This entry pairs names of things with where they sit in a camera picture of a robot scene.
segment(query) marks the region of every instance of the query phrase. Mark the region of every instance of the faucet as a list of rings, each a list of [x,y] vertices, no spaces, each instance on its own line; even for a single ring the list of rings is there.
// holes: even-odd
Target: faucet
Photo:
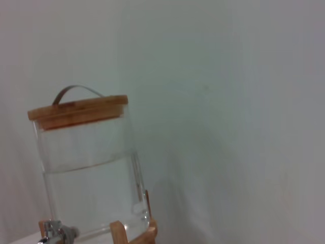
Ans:
[[[43,223],[45,237],[37,244],[73,244],[79,235],[75,227],[67,227],[60,220],[49,220]]]

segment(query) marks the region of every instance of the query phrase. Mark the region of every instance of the metal handle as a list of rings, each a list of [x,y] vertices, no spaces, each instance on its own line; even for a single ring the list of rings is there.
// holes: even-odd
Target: metal handle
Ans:
[[[75,88],[75,87],[85,88],[86,90],[88,90],[88,91],[90,91],[92,93],[95,93],[99,97],[104,97],[104,95],[100,94],[98,91],[95,91],[95,90],[93,90],[91,88],[88,88],[86,86],[83,86],[83,85],[69,85],[66,88],[64,88],[62,91],[60,91],[58,95],[56,95],[56,98],[54,99],[52,105],[59,104],[59,102],[61,101],[62,97],[67,93],[67,91],[69,91],[69,90],[71,90],[72,88]]]
[[[44,222],[45,237],[37,244],[73,244],[79,235],[76,228],[67,227],[60,220],[49,220]]]

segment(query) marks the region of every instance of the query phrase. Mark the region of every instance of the glass beverage dispenser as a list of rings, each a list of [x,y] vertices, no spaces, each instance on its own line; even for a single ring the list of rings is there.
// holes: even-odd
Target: glass beverage dispenser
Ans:
[[[109,225],[120,221],[132,240],[146,231],[150,216],[127,96],[59,104],[73,87],[62,90],[53,105],[28,112],[43,162],[50,219],[61,221],[50,225],[74,227],[75,242],[111,243]]]

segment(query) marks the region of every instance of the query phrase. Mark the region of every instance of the white wall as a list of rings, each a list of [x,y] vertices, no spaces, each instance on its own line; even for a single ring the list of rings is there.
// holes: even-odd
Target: white wall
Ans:
[[[324,11],[321,0],[1,1],[7,239],[47,212],[26,111],[81,83],[129,95],[159,243],[323,243]]]

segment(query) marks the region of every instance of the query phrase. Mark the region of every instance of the metal spigot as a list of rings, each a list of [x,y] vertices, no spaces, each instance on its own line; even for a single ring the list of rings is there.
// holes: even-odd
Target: metal spigot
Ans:
[[[49,220],[44,222],[45,237],[37,244],[73,244],[78,236],[78,230],[67,227],[60,220]]]

